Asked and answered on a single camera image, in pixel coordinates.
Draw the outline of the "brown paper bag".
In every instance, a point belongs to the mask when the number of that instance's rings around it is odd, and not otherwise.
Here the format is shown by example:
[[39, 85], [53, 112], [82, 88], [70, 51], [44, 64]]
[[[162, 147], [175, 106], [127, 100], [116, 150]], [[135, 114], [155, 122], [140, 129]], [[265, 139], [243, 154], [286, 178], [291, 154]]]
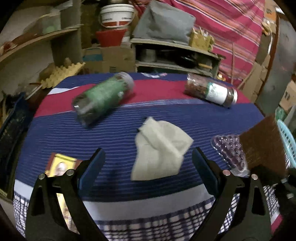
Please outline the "brown paper bag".
[[192, 29], [189, 46], [200, 50], [212, 52], [214, 38], [203, 30]]

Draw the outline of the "cardboard box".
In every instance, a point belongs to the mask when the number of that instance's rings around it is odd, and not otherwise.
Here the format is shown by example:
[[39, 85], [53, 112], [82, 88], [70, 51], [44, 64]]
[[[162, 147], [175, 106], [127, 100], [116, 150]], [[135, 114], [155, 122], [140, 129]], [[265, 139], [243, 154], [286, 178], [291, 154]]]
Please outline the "cardboard box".
[[283, 94], [283, 97], [280, 101], [280, 107], [286, 112], [289, 113], [290, 109], [295, 105], [296, 102], [296, 85], [293, 80], [289, 82], [286, 87], [286, 90]]

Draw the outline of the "grey cushion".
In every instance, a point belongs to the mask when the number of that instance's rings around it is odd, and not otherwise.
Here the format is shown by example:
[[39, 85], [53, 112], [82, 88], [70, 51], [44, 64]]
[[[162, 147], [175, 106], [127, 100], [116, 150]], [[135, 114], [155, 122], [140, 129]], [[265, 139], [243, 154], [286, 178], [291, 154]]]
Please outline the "grey cushion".
[[132, 35], [188, 45], [196, 18], [160, 1], [151, 1], [140, 17]]

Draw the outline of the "green plastic bag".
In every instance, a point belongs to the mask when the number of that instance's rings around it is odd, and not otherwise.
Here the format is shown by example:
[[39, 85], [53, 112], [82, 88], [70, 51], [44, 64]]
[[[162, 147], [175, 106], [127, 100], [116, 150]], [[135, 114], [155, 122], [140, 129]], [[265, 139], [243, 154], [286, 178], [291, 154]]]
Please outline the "green plastic bag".
[[287, 113], [281, 106], [278, 106], [275, 109], [275, 119], [284, 121], [286, 118], [287, 118]]

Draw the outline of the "wooden shelf unit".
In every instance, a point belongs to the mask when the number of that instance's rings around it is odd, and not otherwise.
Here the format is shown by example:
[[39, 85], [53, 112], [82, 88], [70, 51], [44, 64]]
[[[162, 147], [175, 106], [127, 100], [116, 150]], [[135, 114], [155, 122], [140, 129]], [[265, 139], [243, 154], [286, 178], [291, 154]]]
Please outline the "wooden shelf unit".
[[160, 40], [132, 38], [135, 69], [146, 73], [194, 73], [216, 78], [224, 56]]

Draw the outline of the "striped blue red tablecloth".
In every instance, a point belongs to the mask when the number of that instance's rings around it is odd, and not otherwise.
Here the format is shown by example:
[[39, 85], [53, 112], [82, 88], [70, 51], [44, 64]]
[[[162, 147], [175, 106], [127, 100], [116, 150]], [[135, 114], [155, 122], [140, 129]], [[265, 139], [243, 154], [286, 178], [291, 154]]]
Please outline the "striped blue red tablecloth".
[[201, 148], [221, 169], [228, 165], [211, 145], [263, 119], [243, 94], [230, 108], [184, 93], [182, 74], [132, 73], [133, 92], [91, 128], [84, 128], [73, 99], [109, 74], [68, 77], [40, 104], [16, 168], [14, 215], [25, 233], [37, 177], [53, 154], [87, 160], [98, 148], [105, 164], [83, 202], [109, 240], [189, 240], [213, 205], [192, 163]]

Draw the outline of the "pink striped curtain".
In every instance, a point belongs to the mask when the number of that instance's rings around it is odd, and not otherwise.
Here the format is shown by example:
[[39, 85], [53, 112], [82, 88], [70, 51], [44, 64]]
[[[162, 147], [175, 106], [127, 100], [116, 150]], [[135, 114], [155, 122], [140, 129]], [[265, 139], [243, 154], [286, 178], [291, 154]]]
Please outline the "pink striped curtain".
[[[151, 1], [133, 1], [140, 18]], [[264, 1], [160, 1], [196, 18], [193, 29], [214, 38], [215, 54], [225, 57], [219, 71], [231, 82], [232, 45], [258, 52], [264, 15]]]

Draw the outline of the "black frying pan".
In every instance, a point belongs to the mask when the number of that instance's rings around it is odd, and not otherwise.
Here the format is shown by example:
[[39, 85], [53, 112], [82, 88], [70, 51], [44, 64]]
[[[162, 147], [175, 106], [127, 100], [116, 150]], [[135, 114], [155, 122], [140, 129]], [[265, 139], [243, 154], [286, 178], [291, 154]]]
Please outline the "black frying pan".
[[180, 57], [175, 60], [175, 63], [178, 66], [184, 67], [184, 68], [189, 68], [189, 69], [194, 69], [197, 67], [202, 67], [202, 68], [207, 68], [207, 69], [212, 69], [211, 66], [198, 63], [195, 59], [190, 59], [188, 57]]

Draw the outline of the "clear plastic blister tray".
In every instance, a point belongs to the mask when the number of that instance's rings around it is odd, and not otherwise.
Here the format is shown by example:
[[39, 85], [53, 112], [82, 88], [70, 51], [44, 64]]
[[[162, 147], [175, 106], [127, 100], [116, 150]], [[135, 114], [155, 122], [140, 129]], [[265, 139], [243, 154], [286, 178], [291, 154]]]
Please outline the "clear plastic blister tray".
[[230, 167], [233, 175], [249, 176], [250, 171], [247, 167], [246, 156], [239, 135], [216, 135], [211, 139], [211, 145]]

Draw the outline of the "light blue plastic basket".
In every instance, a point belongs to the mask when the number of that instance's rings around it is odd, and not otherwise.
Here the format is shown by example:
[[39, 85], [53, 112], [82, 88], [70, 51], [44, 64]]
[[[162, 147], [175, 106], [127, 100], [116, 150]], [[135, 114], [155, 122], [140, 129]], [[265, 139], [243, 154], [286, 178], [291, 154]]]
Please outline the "light blue plastic basket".
[[277, 126], [285, 149], [286, 168], [295, 168], [295, 139], [282, 120], [277, 120]]

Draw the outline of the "red plastic tub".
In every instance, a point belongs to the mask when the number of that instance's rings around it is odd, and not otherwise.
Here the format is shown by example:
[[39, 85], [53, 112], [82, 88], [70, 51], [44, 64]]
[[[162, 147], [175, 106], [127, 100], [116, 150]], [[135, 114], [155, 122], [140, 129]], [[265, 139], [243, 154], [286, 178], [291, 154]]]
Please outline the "red plastic tub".
[[120, 46], [126, 29], [110, 29], [95, 32], [96, 39], [101, 47]]

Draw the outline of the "green label jar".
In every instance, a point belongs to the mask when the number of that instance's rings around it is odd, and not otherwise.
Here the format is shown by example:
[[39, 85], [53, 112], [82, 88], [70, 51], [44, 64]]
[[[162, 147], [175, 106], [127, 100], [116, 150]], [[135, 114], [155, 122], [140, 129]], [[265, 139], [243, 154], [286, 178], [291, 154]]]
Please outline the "green label jar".
[[134, 80], [119, 72], [76, 96], [72, 101], [77, 120], [89, 127], [133, 93]]

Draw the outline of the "white crumpled cloth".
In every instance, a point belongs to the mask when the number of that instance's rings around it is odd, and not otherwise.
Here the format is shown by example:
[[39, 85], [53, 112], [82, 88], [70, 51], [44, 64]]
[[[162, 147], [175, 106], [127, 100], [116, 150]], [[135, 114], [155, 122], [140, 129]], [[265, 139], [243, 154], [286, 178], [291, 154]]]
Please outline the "white crumpled cloth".
[[148, 117], [135, 137], [137, 156], [132, 181], [149, 181], [177, 175], [193, 139], [178, 126]]

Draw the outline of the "white plastic bucket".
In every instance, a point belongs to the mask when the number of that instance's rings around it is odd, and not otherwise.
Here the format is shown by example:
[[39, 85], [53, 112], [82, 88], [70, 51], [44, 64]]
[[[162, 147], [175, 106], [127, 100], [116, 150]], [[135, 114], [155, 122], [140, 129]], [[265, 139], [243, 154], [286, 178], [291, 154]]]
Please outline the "white plastic bucket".
[[135, 8], [131, 4], [110, 4], [104, 6], [99, 14], [100, 24], [108, 29], [128, 26], [135, 17]]

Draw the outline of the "white label spice jar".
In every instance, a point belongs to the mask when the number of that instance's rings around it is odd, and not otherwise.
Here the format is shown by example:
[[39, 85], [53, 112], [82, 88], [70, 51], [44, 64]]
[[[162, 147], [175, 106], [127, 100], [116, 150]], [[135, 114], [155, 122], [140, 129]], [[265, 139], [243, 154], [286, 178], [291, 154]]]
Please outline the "white label spice jar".
[[187, 75], [184, 93], [224, 106], [225, 108], [230, 108], [236, 104], [238, 99], [238, 93], [233, 87], [192, 73]]

